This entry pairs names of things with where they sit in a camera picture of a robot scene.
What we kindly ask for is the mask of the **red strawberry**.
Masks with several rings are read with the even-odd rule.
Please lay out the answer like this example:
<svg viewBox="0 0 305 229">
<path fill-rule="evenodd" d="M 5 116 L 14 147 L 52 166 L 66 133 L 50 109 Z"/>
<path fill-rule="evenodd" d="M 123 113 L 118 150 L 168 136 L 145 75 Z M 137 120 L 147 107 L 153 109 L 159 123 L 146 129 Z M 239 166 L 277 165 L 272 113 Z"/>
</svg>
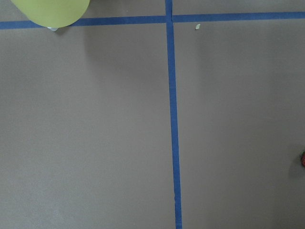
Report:
<svg viewBox="0 0 305 229">
<path fill-rule="evenodd" d="M 302 167 L 305 167 L 305 151 L 300 156 L 300 163 Z"/>
</svg>

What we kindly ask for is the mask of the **yellow cup on rack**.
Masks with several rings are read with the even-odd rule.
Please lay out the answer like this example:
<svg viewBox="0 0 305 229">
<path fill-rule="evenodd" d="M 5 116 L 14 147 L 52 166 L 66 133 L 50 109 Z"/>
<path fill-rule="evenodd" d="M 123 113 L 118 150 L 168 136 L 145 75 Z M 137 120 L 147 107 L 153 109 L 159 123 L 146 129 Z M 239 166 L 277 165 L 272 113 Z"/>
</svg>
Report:
<svg viewBox="0 0 305 229">
<path fill-rule="evenodd" d="M 61 28 L 80 19 L 89 0 L 13 0 L 12 3 L 32 22 L 43 27 Z"/>
</svg>

